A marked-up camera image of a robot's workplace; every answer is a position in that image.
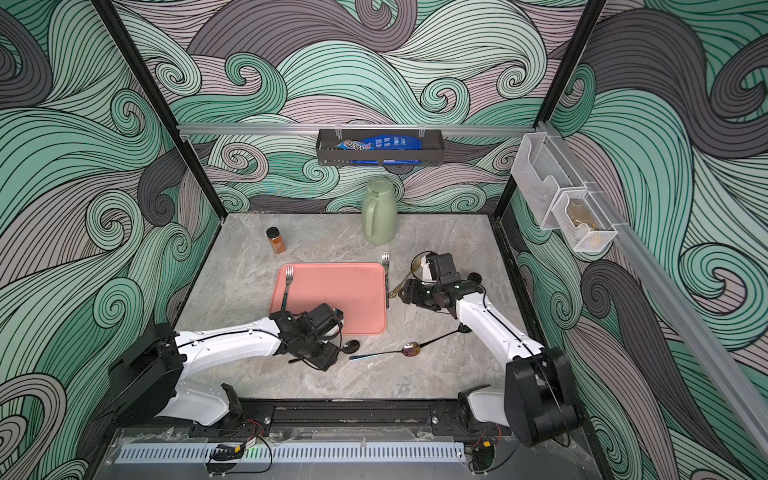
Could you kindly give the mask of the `gold fork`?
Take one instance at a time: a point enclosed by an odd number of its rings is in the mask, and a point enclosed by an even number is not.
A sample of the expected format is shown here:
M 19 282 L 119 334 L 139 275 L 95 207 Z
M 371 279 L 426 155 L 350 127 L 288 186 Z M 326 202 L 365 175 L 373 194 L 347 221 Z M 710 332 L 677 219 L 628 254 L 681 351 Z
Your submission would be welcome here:
M 388 292 L 388 297 L 390 299 L 396 298 L 399 293 L 403 290 L 403 288 L 407 285 L 408 281 L 413 278 L 413 273 L 409 272 L 405 275 L 405 277 L 392 289 Z

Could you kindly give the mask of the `green handled fork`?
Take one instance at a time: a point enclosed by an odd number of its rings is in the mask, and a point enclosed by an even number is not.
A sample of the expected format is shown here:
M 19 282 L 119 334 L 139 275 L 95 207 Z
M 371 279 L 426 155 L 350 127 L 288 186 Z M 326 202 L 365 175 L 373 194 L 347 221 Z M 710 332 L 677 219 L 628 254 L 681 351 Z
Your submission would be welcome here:
M 294 266 L 288 265 L 285 269 L 285 285 L 283 290 L 283 296 L 280 304 L 280 310 L 286 311 L 287 310 L 287 302 L 288 302 L 288 296 L 290 292 L 290 287 L 294 279 Z

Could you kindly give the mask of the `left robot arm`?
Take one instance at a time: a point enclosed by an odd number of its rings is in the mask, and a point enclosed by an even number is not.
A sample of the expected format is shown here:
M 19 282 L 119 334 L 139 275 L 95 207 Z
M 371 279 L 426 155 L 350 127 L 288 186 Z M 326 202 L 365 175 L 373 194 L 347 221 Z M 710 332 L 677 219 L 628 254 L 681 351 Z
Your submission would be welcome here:
M 107 414 L 118 426 L 165 417 L 232 434 L 245 421 L 234 388 L 201 383 L 195 374 L 239 360 L 280 355 L 326 371 L 337 361 L 340 347 L 334 340 L 343 326 L 343 312 L 327 304 L 300 314 L 278 311 L 211 331 L 155 325 L 111 364 Z

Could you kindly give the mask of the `pink plastic tray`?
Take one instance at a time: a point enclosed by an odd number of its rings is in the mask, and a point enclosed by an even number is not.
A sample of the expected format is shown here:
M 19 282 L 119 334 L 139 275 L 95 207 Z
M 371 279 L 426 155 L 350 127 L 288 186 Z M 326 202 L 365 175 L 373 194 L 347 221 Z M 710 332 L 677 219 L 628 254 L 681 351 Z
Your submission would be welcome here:
M 387 327 L 384 269 L 378 263 L 292 263 L 280 267 L 268 311 L 280 310 L 285 269 L 294 266 L 287 311 L 308 312 L 320 304 L 344 313 L 343 333 L 375 336 Z

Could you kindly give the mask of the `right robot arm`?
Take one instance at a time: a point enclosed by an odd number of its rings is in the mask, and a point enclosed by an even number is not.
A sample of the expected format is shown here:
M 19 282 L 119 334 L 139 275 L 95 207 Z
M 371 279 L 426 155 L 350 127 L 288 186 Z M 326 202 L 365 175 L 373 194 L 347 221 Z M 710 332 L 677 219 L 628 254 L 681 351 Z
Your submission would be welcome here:
M 527 447 L 581 426 L 575 375 L 565 354 L 517 328 L 493 305 L 480 276 L 461 276 L 451 254 L 417 255 L 398 297 L 450 314 L 504 368 L 501 388 L 477 387 L 460 395 L 474 420 L 509 428 Z

